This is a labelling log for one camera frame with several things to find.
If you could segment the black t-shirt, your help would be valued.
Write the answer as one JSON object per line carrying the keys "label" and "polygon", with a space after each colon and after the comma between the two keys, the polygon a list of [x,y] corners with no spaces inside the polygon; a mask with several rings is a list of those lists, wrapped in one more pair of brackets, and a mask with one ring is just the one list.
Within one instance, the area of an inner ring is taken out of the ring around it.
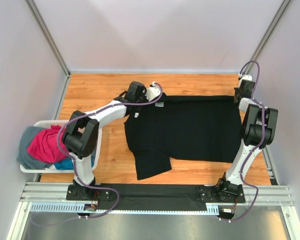
{"label": "black t-shirt", "polygon": [[241,145],[240,111],[227,95],[164,94],[124,128],[138,180],[170,171],[171,159],[232,163]]}

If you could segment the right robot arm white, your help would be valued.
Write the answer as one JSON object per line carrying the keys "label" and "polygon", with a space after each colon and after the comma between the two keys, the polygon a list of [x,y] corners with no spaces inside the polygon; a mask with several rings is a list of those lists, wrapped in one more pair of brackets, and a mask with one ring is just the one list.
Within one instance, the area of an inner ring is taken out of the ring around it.
{"label": "right robot arm white", "polygon": [[250,75],[242,75],[234,89],[234,103],[244,112],[241,144],[232,165],[217,182],[215,196],[220,202],[236,203],[244,197],[243,184],[248,170],[275,138],[279,111],[253,98],[256,85]]}

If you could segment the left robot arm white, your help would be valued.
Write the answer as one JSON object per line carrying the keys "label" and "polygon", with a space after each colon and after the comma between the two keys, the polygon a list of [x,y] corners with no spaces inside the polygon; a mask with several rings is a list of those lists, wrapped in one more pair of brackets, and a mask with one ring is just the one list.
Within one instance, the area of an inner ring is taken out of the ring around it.
{"label": "left robot arm white", "polygon": [[149,102],[148,89],[144,84],[132,81],[128,90],[109,104],[90,112],[74,111],[65,127],[61,142],[73,162],[74,179],[68,186],[68,201],[97,201],[98,193],[109,197],[105,190],[95,189],[96,179],[91,163],[97,149],[99,132],[105,125],[126,117],[137,104]]}

